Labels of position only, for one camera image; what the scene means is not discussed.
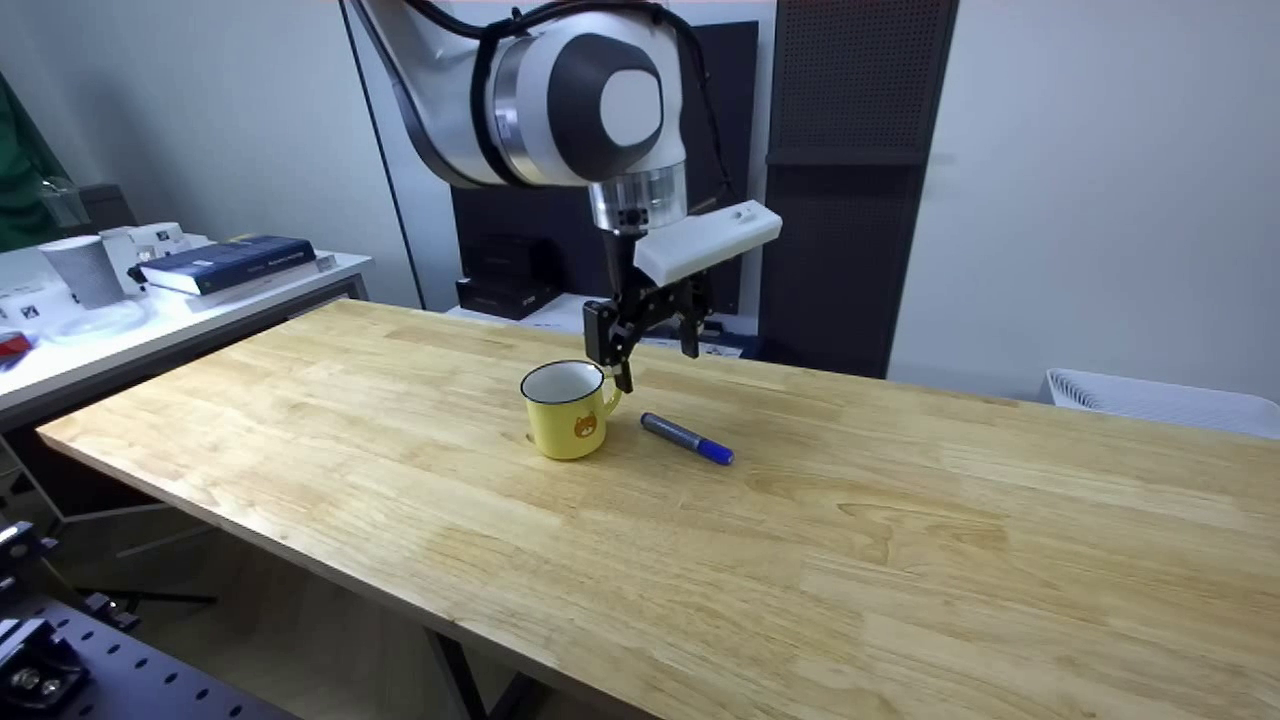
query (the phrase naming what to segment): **mug handle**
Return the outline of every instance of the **mug handle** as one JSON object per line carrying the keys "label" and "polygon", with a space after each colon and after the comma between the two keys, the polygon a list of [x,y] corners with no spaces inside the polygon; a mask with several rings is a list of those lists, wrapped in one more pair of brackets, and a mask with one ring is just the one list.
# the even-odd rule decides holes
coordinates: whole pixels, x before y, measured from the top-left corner
{"label": "mug handle", "polygon": [[618,389],[618,382],[613,380],[613,395],[604,401],[605,418],[613,414],[613,410],[618,406],[618,402],[622,400],[622,395],[623,395],[622,391]]}

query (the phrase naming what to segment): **gray cup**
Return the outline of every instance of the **gray cup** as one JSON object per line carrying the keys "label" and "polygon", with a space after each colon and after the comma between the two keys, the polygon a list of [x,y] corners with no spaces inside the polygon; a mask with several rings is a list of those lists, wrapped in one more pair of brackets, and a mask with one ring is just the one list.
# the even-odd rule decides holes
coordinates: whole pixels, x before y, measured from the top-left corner
{"label": "gray cup", "polygon": [[41,245],[40,251],[86,310],[124,300],[124,288],[115,277],[101,237],[82,234],[56,240]]}

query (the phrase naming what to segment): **black box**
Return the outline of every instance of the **black box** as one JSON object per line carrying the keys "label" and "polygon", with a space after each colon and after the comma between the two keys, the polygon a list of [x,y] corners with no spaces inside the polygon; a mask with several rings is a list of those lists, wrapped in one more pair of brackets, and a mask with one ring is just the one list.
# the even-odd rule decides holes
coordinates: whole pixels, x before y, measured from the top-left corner
{"label": "black box", "polygon": [[462,274],[468,278],[507,277],[561,286],[556,245],[545,237],[486,234],[460,243]]}
{"label": "black box", "polygon": [[466,310],[508,320],[524,320],[561,293],[549,283],[512,278],[462,278],[457,288],[458,305]]}

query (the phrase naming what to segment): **red object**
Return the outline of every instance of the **red object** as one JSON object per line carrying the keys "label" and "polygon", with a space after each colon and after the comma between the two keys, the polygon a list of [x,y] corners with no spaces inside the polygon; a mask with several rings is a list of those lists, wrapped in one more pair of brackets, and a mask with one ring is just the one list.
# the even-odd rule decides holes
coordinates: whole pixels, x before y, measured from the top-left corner
{"label": "red object", "polygon": [[19,332],[0,332],[0,366],[17,363],[31,351],[31,341]]}

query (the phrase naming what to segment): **floor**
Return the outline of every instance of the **floor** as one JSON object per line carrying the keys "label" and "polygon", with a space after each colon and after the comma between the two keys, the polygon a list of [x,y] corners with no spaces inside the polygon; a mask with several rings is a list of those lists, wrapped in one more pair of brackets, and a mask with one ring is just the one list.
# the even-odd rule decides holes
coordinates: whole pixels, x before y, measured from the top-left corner
{"label": "floor", "polygon": [[[47,523],[38,493],[8,498],[9,521]],[[216,594],[205,609],[143,602],[140,639],[305,720],[457,717],[420,628],[227,533],[120,551],[200,527],[175,510],[68,525],[51,562],[73,584]],[[511,670],[468,652],[493,703]],[[539,720],[602,715],[554,694]]]}

